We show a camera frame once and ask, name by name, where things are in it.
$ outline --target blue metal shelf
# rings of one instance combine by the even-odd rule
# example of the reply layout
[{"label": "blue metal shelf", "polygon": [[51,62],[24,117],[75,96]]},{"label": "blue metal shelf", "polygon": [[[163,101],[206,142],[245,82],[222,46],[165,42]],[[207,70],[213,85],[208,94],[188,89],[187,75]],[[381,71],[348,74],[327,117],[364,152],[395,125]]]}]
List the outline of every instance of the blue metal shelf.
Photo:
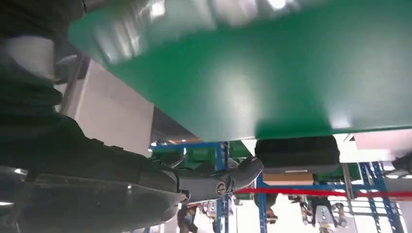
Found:
[{"label": "blue metal shelf", "polygon": [[[371,169],[370,163],[359,163],[359,168],[361,172],[361,176],[363,179],[363,184],[359,185],[351,185],[353,190],[366,190],[367,192],[372,192],[372,190],[378,190],[381,192],[386,192],[386,185],[382,170],[380,168],[379,162],[372,162],[372,166],[374,171]],[[372,177],[373,185],[369,182],[369,176]],[[274,186],[274,185],[267,185],[262,180],[262,175],[260,175],[257,179],[257,188],[293,188],[293,189],[305,189],[305,190],[336,190],[336,189],[343,189],[346,190],[346,186],[342,185],[290,185],[290,186]],[[368,199],[369,207],[372,211],[372,217],[375,220],[375,225],[378,233],[381,233],[380,223],[379,223],[379,216],[376,209],[375,201],[373,198]],[[258,203],[259,203],[259,219],[260,219],[260,233],[266,233],[267,226],[266,226],[266,199],[264,194],[258,195]],[[399,215],[394,213],[392,209],[392,203],[389,200],[389,197],[383,198],[384,207],[389,219],[389,222],[392,227],[393,233],[404,233],[402,229],[402,225],[400,222]]]}]

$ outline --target red rope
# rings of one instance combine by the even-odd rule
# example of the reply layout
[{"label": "red rope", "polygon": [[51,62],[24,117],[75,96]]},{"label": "red rope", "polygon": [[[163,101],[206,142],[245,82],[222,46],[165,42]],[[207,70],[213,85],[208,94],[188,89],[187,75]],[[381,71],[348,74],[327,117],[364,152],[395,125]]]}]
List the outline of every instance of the red rope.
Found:
[{"label": "red rope", "polygon": [[[310,190],[310,189],[293,189],[293,188],[244,188],[237,191],[237,193],[282,193],[282,194],[298,194],[311,196],[337,196],[346,197],[346,193],[330,191],[330,190]],[[396,197],[396,198],[412,198],[412,192],[358,192],[357,197],[367,198],[382,198],[382,197]]]}]

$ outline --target black cushion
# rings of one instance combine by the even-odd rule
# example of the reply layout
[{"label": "black cushion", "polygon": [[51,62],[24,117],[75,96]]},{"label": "black cushion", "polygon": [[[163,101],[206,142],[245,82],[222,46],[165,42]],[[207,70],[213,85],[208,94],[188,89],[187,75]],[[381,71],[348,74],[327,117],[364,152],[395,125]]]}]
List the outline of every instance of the black cushion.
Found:
[{"label": "black cushion", "polygon": [[265,172],[325,173],[338,167],[340,152],[333,136],[317,136],[259,140],[255,155]]}]

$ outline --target metal pole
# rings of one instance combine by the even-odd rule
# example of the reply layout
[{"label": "metal pole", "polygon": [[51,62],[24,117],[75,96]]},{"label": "metal pole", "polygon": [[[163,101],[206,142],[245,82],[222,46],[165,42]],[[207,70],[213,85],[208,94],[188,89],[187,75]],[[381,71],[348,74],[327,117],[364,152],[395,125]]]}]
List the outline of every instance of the metal pole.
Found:
[{"label": "metal pole", "polygon": [[[229,142],[223,143],[224,168],[228,168],[228,157],[230,151]],[[224,197],[224,233],[229,233],[229,195]]]},{"label": "metal pole", "polygon": [[[366,186],[370,186],[368,173],[366,172],[366,165],[369,165],[369,164],[359,163],[359,169],[360,169],[360,174],[362,176],[363,183]],[[374,221],[375,221],[376,230],[378,233],[382,233],[382,230],[380,228],[380,223],[379,223],[378,211],[375,205],[375,200],[373,198],[368,198],[368,202],[369,202],[369,207],[371,208],[372,217],[374,218]]]},{"label": "metal pole", "polygon": [[352,182],[350,179],[349,165],[347,163],[342,163],[342,170],[343,170],[343,178],[345,180],[346,195],[348,199],[353,200],[355,199],[355,194],[353,192]]},{"label": "metal pole", "polygon": [[[222,145],[218,144],[216,146],[216,170],[223,169],[223,163],[222,163]],[[217,206],[216,206],[216,233],[221,233],[222,232],[222,209],[223,209],[223,201],[222,199],[219,199],[216,201]]]},{"label": "metal pole", "polygon": [[[263,174],[261,173],[257,177],[257,187],[263,187]],[[266,195],[264,193],[259,193],[257,195],[257,202],[259,207],[259,223],[260,223],[260,233],[267,232],[266,225]]]},{"label": "metal pole", "polygon": [[[380,188],[380,191],[387,192],[386,185],[385,185],[385,179],[383,177],[382,170],[380,169],[379,162],[372,162],[372,166],[374,168],[376,182],[377,182],[375,185],[377,185]],[[386,214],[388,215],[389,223],[391,224],[391,227],[392,227],[392,232],[393,233],[404,233],[402,224],[400,222],[399,215],[395,214],[392,208],[391,200],[389,199],[388,196],[383,197],[382,200],[383,200],[383,205],[386,210]]]},{"label": "metal pole", "polygon": [[67,115],[67,112],[69,110],[69,104],[70,104],[74,89],[76,88],[76,83],[77,83],[77,79],[79,78],[80,70],[82,69],[84,56],[82,54],[79,54],[79,56],[80,56],[80,59],[78,62],[77,70],[74,73],[74,76],[72,76],[72,78],[67,82],[67,86],[63,94],[62,102],[60,103],[60,106],[59,106],[59,112],[65,115]]}]

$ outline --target green surface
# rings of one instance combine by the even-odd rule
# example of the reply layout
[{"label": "green surface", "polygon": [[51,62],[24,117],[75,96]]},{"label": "green surface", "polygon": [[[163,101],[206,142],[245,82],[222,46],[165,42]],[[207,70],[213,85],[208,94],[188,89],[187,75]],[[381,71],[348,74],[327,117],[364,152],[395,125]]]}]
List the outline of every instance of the green surface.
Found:
[{"label": "green surface", "polygon": [[73,24],[70,38],[205,141],[411,127],[412,1],[332,2],[164,43],[161,29],[176,27],[160,19],[145,52],[117,64],[96,42],[122,44],[122,30],[100,32],[116,24],[110,9]]}]

